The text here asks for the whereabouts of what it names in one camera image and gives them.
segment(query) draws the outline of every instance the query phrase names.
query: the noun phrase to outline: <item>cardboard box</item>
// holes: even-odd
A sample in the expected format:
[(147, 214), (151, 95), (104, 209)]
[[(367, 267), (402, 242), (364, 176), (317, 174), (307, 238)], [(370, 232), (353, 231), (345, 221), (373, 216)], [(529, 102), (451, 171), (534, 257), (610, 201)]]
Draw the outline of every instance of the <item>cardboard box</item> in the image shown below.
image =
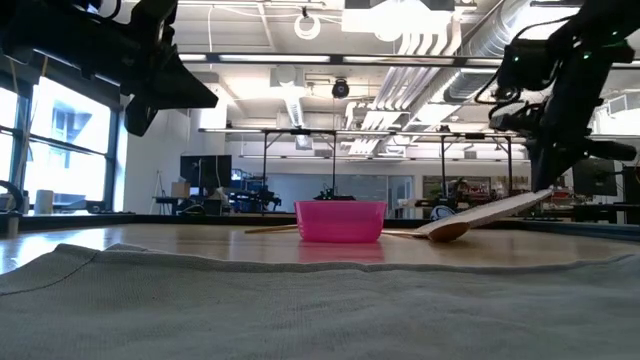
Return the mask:
[(171, 183), (171, 197), (188, 198), (189, 189), (191, 184), (187, 182), (172, 182)]

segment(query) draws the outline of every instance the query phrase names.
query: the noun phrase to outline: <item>wooden stick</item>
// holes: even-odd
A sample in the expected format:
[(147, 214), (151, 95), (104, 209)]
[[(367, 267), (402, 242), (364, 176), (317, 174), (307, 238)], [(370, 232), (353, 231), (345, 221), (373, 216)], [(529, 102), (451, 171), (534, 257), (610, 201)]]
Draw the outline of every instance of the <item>wooden stick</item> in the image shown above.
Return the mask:
[[(298, 225), (282, 225), (282, 226), (270, 226), (266, 228), (258, 228), (258, 229), (249, 229), (245, 230), (245, 234), (268, 234), (272, 232), (278, 231), (287, 231), (287, 230), (296, 230)], [(386, 235), (400, 235), (400, 236), (426, 236), (425, 234), (421, 234), (415, 231), (404, 231), (404, 230), (382, 230), (383, 234)]]
[(270, 226), (267, 228), (258, 228), (258, 229), (249, 229), (245, 230), (245, 234), (266, 234), (270, 232), (278, 232), (278, 231), (286, 231), (286, 230), (295, 230), (298, 228), (298, 225), (282, 225), (282, 226)]

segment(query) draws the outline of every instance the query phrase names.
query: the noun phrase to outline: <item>desk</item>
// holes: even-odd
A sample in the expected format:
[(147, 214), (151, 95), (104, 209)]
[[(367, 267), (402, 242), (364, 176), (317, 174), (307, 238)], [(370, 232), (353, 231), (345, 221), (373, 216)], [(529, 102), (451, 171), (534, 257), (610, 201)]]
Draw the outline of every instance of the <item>desk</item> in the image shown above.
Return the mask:
[(306, 243), (297, 231), (245, 234), (247, 227), (128, 224), (20, 234), (0, 241), (0, 273), (65, 243), (94, 249), (126, 243), (221, 260), (311, 263), (348, 261), (458, 266), (532, 266), (640, 253), (640, 244), (521, 230), (471, 230), (450, 244), (382, 235), (373, 244)]
[(153, 198), (156, 201), (156, 204), (160, 204), (161, 206), (164, 204), (169, 204), (171, 206), (171, 215), (178, 214), (178, 203), (180, 202), (180, 200), (185, 200), (185, 198), (170, 196), (154, 196)]
[(576, 222), (607, 220), (610, 224), (618, 222), (618, 211), (626, 214), (640, 214), (640, 204), (585, 204), (573, 206), (573, 219)]

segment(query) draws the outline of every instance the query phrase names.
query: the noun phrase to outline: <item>security camera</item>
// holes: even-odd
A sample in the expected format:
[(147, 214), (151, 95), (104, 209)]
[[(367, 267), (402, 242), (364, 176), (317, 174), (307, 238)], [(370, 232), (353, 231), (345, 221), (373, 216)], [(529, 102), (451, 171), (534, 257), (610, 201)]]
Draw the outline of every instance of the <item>security camera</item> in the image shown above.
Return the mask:
[(336, 79), (336, 83), (333, 85), (331, 94), (336, 99), (344, 99), (349, 96), (349, 85), (347, 85), (347, 79)]

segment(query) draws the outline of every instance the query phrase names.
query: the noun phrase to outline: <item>gray cloth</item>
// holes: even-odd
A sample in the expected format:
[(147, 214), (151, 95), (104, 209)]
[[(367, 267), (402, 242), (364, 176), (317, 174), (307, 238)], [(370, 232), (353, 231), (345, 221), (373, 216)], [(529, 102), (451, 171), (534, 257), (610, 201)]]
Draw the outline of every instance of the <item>gray cloth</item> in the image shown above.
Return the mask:
[(60, 245), (0, 276), (0, 359), (638, 359), (640, 257), (256, 264)]

